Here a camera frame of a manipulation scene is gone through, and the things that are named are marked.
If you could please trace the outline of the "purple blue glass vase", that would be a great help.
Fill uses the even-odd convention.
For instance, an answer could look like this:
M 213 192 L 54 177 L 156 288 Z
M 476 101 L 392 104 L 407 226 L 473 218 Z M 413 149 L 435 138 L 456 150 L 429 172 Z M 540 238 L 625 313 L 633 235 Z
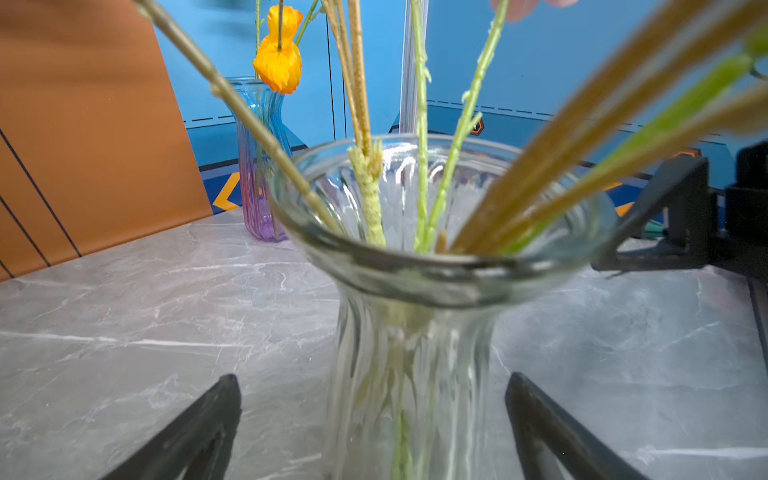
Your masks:
M 282 122 L 284 96 L 250 77 L 228 77 L 232 87 L 245 101 L 252 113 L 275 136 L 283 150 L 291 155 L 287 129 Z M 268 180 L 276 166 L 258 140 L 236 117 L 239 149 L 239 173 L 244 222 L 248 231 L 264 242 L 279 243 L 287 239 L 274 219 L 269 203 Z

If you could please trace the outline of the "orange gerbera with leaf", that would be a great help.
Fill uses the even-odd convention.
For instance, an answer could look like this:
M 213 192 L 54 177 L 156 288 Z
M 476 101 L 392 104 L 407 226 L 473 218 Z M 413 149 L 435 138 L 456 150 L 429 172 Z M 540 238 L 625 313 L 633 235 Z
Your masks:
M 252 135 L 261 143 L 271 159 L 277 164 L 282 174 L 293 183 L 305 201 L 313 208 L 315 214 L 325 226 L 340 232 L 340 223 L 334 219 L 328 208 L 321 203 L 319 196 L 312 190 L 310 183 L 303 177 L 287 153 L 279 145 L 277 138 L 251 112 L 230 82 L 220 74 L 211 60 L 188 34 L 156 1 L 136 0 L 134 5 L 139 14 L 150 20 L 209 82 L 212 94 L 221 99 L 234 112 L 235 116 L 244 123 Z

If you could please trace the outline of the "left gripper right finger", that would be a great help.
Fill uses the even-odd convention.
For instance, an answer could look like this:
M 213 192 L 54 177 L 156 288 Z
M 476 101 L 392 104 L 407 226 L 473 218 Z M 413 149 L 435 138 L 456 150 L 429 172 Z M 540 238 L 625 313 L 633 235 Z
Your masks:
M 505 406 L 526 479 L 643 479 L 533 381 L 514 372 Z

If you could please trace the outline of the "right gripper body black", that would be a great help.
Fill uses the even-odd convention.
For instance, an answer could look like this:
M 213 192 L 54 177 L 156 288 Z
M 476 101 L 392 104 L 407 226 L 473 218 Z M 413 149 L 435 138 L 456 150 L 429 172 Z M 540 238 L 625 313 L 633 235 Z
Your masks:
M 725 188 L 725 229 L 711 240 L 710 264 L 767 281 L 767 141 L 741 149 Z

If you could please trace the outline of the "pink rose bundle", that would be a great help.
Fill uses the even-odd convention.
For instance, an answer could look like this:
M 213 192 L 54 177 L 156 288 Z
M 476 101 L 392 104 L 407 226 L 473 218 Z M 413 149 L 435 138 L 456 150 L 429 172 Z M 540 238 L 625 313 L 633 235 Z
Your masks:
M 530 13 L 504 26 L 475 105 L 480 139 L 524 148 L 584 82 L 586 42 L 599 1 L 534 1 Z M 477 61 L 495 18 L 488 1 L 431 1 L 425 49 L 427 124 L 454 136 Z

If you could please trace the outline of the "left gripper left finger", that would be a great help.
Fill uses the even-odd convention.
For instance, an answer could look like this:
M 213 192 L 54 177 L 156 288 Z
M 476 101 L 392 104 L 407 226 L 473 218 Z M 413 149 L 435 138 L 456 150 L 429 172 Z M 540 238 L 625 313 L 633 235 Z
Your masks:
M 195 402 L 106 479 L 222 479 L 240 423 L 242 395 L 234 374 L 221 376 Z

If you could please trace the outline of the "clear grey glass vase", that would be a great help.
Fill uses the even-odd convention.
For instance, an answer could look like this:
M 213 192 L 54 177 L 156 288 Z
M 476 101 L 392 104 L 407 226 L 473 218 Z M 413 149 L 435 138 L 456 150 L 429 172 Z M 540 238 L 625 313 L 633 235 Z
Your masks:
M 293 158 L 334 228 L 284 174 L 269 184 L 273 214 L 340 295 L 322 474 L 477 479 L 494 325 L 587 264 L 615 225 L 613 204 L 602 193 L 581 201 L 513 257 L 419 254 L 418 140 L 386 135 L 379 247 L 366 232 L 352 145 L 336 141 Z

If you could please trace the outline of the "orange poppy flower stem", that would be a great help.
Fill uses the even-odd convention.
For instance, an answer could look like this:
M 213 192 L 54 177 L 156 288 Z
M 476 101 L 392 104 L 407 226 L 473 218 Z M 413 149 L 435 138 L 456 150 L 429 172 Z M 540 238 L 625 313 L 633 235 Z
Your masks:
M 379 181 L 383 168 L 382 143 L 373 138 L 368 106 L 363 25 L 358 1 L 325 1 L 323 9 L 336 40 L 348 106 L 353 121 L 355 145 L 348 150 L 362 195 L 365 239 L 384 247 Z M 268 34 L 258 46 L 253 61 L 255 73 L 273 91 L 292 94 L 302 76 L 299 50 L 304 15 L 282 1 L 266 14 Z

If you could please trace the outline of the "small orange blossom stems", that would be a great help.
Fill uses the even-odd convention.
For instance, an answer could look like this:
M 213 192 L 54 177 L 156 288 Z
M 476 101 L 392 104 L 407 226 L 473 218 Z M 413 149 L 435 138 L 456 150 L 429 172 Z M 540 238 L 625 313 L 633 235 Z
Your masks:
M 626 120 L 652 105 L 690 70 L 743 41 L 751 61 L 767 52 L 764 1 L 666 1 L 571 97 L 496 180 L 452 241 L 436 250 L 454 255 L 500 254 L 533 239 L 544 225 L 604 186 L 637 172 L 711 133 L 751 136 L 767 127 L 767 86 L 731 99 L 737 81 L 716 72 L 712 86 L 672 109 L 671 119 L 648 123 L 641 143 L 602 162 L 560 196 L 542 192 L 596 150 Z

